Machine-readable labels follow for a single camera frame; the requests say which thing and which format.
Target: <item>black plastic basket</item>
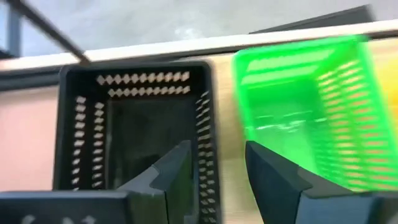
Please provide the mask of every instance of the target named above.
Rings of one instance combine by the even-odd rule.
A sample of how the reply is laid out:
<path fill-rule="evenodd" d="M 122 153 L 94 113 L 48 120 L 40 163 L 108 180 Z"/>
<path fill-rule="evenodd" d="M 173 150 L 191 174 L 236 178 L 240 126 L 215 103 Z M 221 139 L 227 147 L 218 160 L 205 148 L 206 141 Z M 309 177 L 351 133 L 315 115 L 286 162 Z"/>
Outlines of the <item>black plastic basket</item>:
<path fill-rule="evenodd" d="M 213 110 L 205 62 L 72 67 L 60 77 L 53 188 L 115 189 L 191 140 L 201 220 L 219 223 Z"/>

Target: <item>basket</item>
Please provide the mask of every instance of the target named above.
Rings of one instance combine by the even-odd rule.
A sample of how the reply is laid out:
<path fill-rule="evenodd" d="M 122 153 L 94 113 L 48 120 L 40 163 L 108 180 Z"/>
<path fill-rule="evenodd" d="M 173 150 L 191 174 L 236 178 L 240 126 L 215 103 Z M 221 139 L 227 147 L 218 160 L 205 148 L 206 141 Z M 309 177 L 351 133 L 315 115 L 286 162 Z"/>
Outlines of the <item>basket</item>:
<path fill-rule="evenodd" d="M 398 189 L 397 146 L 364 37 L 234 56 L 247 140 L 351 190 Z"/>
<path fill-rule="evenodd" d="M 53 187 L 115 189 L 190 140 L 200 217 L 218 222 L 213 110 L 205 62 L 73 67 L 60 77 Z"/>

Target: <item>wooden table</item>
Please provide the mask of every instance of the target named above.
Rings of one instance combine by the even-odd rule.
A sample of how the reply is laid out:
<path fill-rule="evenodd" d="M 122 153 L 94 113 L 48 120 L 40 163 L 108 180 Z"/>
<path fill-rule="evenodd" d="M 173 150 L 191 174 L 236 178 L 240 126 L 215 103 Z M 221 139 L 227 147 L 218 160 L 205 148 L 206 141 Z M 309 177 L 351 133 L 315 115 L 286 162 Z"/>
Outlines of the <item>wooden table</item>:
<path fill-rule="evenodd" d="M 398 57 L 398 39 L 369 42 L 377 67 Z M 248 182 L 233 98 L 231 54 L 195 57 L 213 66 L 225 223 L 262 223 Z M 0 93 L 0 190 L 51 188 L 57 87 Z"/>

